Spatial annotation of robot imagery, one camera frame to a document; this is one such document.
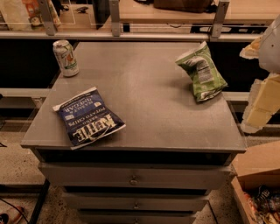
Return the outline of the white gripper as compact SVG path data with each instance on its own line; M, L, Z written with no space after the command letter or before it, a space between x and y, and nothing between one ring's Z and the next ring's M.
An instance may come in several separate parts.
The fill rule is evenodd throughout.
M259 58L260 68L270 72L265 80L254 81L242 116L242 131L256 133L280 109L280 15L262 37L242 48L239 56L248 60Z

